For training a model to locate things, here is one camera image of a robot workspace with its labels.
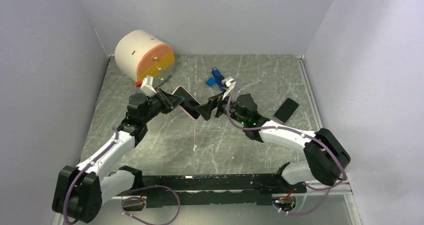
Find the round cream drawer cabinet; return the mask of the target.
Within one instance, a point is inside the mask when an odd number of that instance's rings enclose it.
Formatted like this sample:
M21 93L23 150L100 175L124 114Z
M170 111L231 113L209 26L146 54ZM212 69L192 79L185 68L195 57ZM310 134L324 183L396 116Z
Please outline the round cream drawer cabinet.
M125 35L114 52L118 68L133 81L153 77L153 87L163 84L173 73L175 53L172 47L144 30Z

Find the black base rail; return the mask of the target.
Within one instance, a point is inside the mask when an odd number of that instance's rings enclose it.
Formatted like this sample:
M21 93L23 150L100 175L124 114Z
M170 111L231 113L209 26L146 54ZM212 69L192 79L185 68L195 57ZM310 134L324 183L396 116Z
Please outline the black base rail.
M146 188L148 208L190 205L256 204L268 206L286 195L304 194L303 183L288 184L274 173L145 175L134 189Z

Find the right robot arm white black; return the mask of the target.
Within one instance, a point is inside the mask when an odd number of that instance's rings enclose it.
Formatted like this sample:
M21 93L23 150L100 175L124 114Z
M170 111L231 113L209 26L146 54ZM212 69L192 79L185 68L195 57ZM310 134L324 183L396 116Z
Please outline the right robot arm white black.
M326 186L334 186L345 180L346 167L351 157L334 134L326 129L308 131L291 128L258 112L258 106L250 94L240 95L236 101L223 94L212 96L207 103L197 105L195 110L208 121L213 110L215 117L226 115L235 127L245 135L261 143L272 143L294 150L305 156L305 160L283 165L275 178L275 187L282 193L295 184L317 180Z

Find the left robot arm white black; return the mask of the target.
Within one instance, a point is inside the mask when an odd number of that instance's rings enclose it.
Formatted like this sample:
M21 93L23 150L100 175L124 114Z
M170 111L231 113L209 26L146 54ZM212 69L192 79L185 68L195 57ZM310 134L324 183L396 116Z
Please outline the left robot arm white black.
M59 172L52 210L62 214L68 225L89 223L114 196L122 192L137 195L149 189L141 170L123 166L113 175L108 175L108 170L141 142L150 120L170 113L183 101L183 97L160 88L151 96L141 92L131 95L125 118L113 129L109 141L75 167L67 165Z

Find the blue and black gadget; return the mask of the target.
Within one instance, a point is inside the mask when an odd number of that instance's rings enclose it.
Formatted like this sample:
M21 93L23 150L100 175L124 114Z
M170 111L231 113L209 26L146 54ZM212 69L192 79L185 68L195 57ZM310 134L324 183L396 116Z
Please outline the blue and black gadget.
M222 81L225 79L225 77L222 75L220 70L217 67L213 67L211 70L212 77L215 80L215 84L218 86L218 88L223 92L225 91L225 87L223 86Z

